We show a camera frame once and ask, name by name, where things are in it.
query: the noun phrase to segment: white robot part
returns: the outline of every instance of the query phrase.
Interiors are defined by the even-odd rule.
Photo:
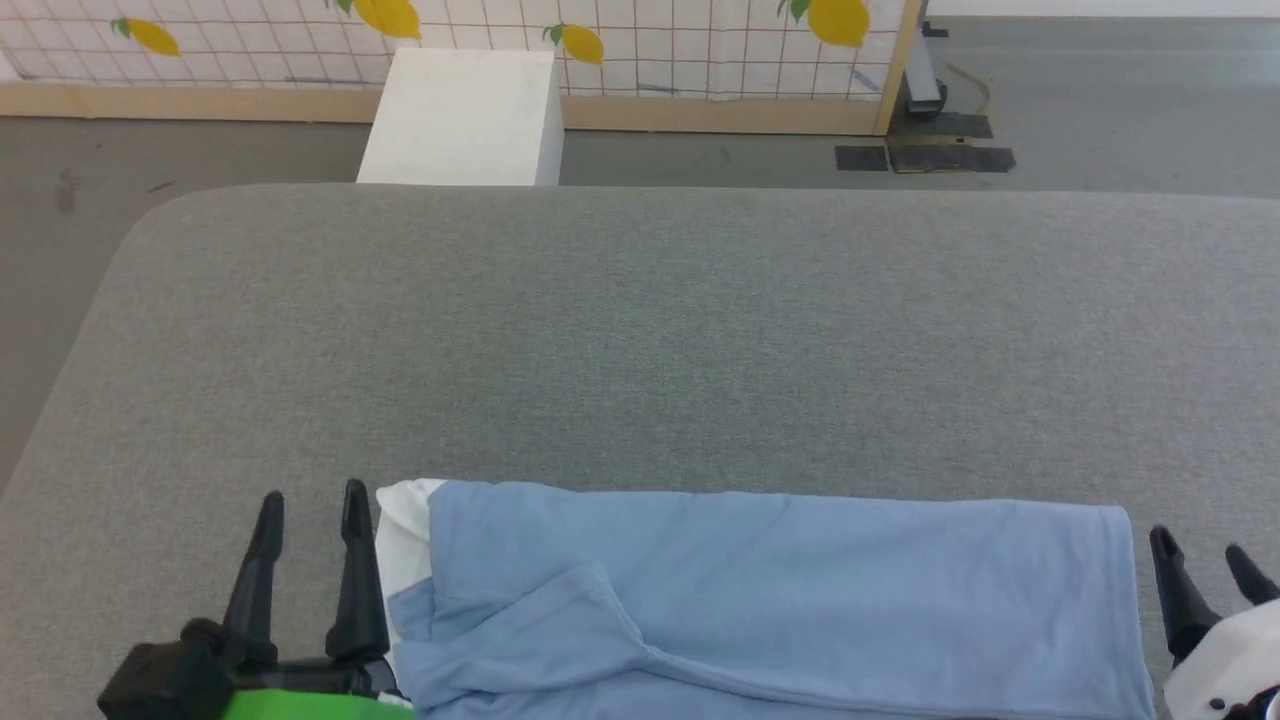
[[[1231,706],[1248,705],[1275,685],[1280,685],[1280,601],[1213,625],[1169,676],[1165,702],[1174,720],[1221,720]],[[1267,720],[1274,712],[1272,703]]]

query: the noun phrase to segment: metal stand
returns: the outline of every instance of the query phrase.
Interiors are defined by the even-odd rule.
[[[924,13],[929,3],[920,3],[922,29],[916,29],[915,42],[911,45],[911,56],[906,60],[904,79],[906,81],[906,111],[911,115],[936,115],[942,111],[947,101],[947,86],[938,82],[933,74],[933,59],[929,58],[929,46],[925,44],[927,33],[923,27]]]

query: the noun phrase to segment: lemon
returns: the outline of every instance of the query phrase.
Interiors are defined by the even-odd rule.
[[[778,13],[788,0],[782,0]],[[809,29],[828,45],[861,47],[872,15],[861,0],[790,0],[791,15],[796,22],[809,13]]]
[[[544,27],[543,37],[547,37],[548,33],[550,33],[552,42],[556,45],[559,45],[561,40],[563,40],[564,50],[573,59],[593,65],[599,65],[604,61],[604,44],[590,29],[572,23],[561,23],[558,26]]]
[[[124,37],[133,37],[138,45],[152,53],[174,58],[182,55],[182,51],[178,50],[178,41],[169,35],[169,31],[155,23],[137,18],[116,18],[111,20],[111,31],[119,32]]]
[[[388,37],[422,40],[417,28],[417,10],[410,0],[338,0],[338,8],[351,14],[355,3],[360,19]]]

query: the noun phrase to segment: gray floor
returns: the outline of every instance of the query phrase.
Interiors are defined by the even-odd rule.
[[[1009,176],[835,168],[827,137],[570,133],[562,183],[1280,197],[1280,24],[951,20],[948,109],[991,88]],[[0,488],[120,238],[196,190],[355,178],[369,128],[0,119]]]

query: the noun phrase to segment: grid panel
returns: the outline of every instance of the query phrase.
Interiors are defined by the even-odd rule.
[[[104,86],[376,87],[407,45],[554,50],[573,96],[878,100],[904,0],[861,0],[860,47],[809,26],[824,1],[27,0],[0,49],[26,79]]]

